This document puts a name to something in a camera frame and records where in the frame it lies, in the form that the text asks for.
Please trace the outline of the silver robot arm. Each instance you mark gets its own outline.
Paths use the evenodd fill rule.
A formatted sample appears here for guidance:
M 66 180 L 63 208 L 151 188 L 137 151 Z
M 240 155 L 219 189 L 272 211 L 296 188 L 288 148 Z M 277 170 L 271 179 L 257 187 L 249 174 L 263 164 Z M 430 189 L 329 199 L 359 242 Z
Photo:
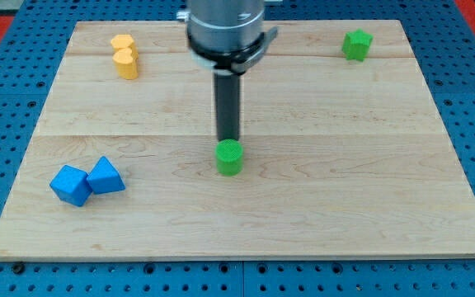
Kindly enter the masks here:
M 200 66 L 218 75 L 243 75 L 278 35 L 265 31 L 262 0 L 190 0 L 176 13 L 186 24 L 187 46 Z

